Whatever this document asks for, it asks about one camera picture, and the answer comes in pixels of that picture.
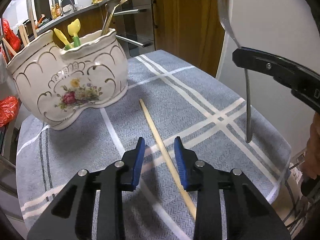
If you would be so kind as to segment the operator hand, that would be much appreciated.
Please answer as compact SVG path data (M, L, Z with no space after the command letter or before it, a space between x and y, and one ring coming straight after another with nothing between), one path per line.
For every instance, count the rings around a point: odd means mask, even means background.
M320 175L319 170L319 154L320 154L320 138L319 138L319 114L315 113L310 126L310 138L306 145L305 161L302 164L302 171L305 175L312 179L316 179Z

